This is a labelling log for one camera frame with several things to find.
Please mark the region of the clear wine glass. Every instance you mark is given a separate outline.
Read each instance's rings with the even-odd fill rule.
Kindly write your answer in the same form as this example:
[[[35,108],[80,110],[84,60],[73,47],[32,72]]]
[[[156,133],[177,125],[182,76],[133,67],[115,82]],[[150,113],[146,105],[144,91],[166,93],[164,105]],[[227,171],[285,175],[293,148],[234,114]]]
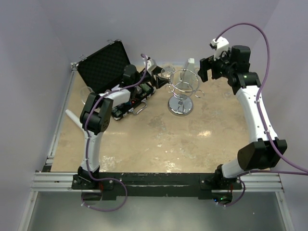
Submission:
[[[91,87],[88,87],[88,86],[84,86],[84,87],[82,87],[82,88],[80,89],[79,95],[80,95],[80,98],[81,98],[81,102],[82,102],[83,104],[86,103],[89,94],[92,93],[92,92],[93,92],[92,88],[91,88]]]
[[[229,99],[229,98],[231,98],[233,96],[233,94],[231,93],[231,92],[225,92],[225,93],[223,93],[223,97],[225,98],[225,99]]]

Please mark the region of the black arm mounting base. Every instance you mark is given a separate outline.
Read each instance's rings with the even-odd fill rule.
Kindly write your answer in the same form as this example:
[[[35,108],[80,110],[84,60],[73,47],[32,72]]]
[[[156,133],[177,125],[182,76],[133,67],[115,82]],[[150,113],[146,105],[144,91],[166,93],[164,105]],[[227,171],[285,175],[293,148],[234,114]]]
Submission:
[[[72,179],[73,190],[99,191],[103,200],[118,196],[197,197],[212,199],[214,190],[240,190],[236,178],[224,179],[220,173],[125,173],[99,172],[91,179],[86,171]]]

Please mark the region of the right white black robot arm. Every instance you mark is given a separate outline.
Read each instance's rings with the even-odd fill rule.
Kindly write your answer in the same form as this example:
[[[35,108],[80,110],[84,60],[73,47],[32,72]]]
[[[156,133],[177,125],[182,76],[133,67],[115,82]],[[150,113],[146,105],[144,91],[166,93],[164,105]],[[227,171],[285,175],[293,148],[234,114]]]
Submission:
[[[279,139],[276,132],[264,122],[269,122],[267,115],[260,116],[258,109],[264,108],[258,74],[250,72],[251,50],[247,46],[235,45],[227,48],[215,58],[210,56],[200,60],[198,76],[203,82],[208,81],[208,70],[212,79],[225,77],[233,94],[241,104],[249,131],[249,144],[238,151],[235,160],[219,165],[215,170],[211,184],[226,189],[231,182],[250,170],[264,170],[275,167],[281,154],[287,149],[286,140]]]

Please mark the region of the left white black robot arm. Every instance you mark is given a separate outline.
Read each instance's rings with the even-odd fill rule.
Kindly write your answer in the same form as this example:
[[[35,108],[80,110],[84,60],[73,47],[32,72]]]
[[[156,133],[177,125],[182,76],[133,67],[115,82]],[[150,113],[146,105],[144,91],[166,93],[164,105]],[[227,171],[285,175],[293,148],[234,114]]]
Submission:
[[[81,111],[78,125],[83,130],[85,148],[77,178],[89,189],[100,183],[99,151],[103,133],[109,126],[112,109],[120,106],[119,118],[130,109],[154,94],[154,90],[163,86],[158,79],[162,67],[149,59],[144,68],[138,71],[130,63],[110,65],[108,67],[86,67],[78,63],[77,71],[92,89]]]

